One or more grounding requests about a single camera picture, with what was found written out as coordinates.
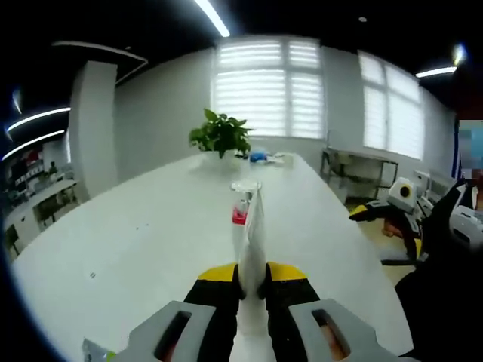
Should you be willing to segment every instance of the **table surface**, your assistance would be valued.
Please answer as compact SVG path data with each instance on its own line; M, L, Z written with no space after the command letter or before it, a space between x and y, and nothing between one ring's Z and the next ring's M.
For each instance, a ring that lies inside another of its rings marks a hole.
M57 183L54 183L43 189L38 194L33 195L27 202L20 204L18 207L15 207L11 213L7 215L4 221L4 230L8 229L12 224L14 224L20 217L24 215L26 210L32 209L38 204L40 204L43 200L47 200L52 195L61 192L64 189L67 189L71 186L74 186L77 181L73 179L63 179Z
M398 297L377 251L335 194L299 156L291 169L239 162L238 173L186 158L82 204L14 262L34 320L68 360L89 338L121 351L129 332L171 300L183 300L204 270L234 261L230 183L263 183L266 258L295 265L321 298L372 325L396 354L412 349Z

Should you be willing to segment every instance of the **ceiling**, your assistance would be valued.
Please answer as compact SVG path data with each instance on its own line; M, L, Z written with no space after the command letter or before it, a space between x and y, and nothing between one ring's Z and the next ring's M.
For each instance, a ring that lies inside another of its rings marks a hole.
M462 42L467 62L453 76L422 79L422 86L452 109L483 94L483 43L478 11L451 5L323 5L299 0L211 0L231 36L291 34L318 38L322 45L362 49L416 73L451 65L453 46ZM20 90L23 115L69 104L72 81L87 59L119 64L120 75L137 64L127 57L82 48L51 47L59 40L86 41L126 49L158 63L213 45L218 31L193 0L72 0L10 2L0 22L3 61L0 119L22 117L13 107ZM359 21L365 17L367 22Z

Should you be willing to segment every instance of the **window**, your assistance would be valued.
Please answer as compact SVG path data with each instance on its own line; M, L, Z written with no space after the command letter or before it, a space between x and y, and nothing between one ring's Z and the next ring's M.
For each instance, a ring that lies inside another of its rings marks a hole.
M422 159L424 117L417 80L402 70L359 54L364 81L364 146Z
M251 136L322 138L320 51L312 39L222 42L215 59L214 111L247 119Z

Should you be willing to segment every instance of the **floor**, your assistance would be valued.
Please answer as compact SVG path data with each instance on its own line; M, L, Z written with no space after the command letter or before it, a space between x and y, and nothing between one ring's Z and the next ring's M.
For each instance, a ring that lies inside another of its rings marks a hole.
M77 206L78 206L77 203L67 204L66 206L64 206L63 208L61 208L60 210L58 210L54 214L55 220L60 219L62 216L66 215L70 211L74 210ZM52 219L48 219L45 225L42 224L42 226L41 226L41 232L43 232L50 225L52 225ZM26 245L22 245L18 241L16 242L15 246L17 247L17 250L18 250L19 253L22 253L23 249L25 249L25 247L26 247ZM11 262L13 262L17 257L18 257L17 252L15 251L15 249L13 247L11 247L10 250L8 250L8 258L9 258L9 260Z
M384 247L387 244L391 244L400 247L401 250L405 250L402 239L397 238L396 236L388 238L381 232L383 228L382 219L376 219L372 222L359 222L358 225L365 236L372 241L376 247ZM414 270L414 267L383 265L383 269L392 284L396 285L405 275L411 273Z

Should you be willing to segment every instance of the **potted plant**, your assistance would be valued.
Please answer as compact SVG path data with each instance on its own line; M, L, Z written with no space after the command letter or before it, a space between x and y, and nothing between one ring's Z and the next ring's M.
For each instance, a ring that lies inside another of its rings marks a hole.
M218 152L220 159L226 151L235 150L246 155L250 151L249 128L243 128L246 121L205 109L206 122L200 128L189 132L189 145L198 146L200 151Z

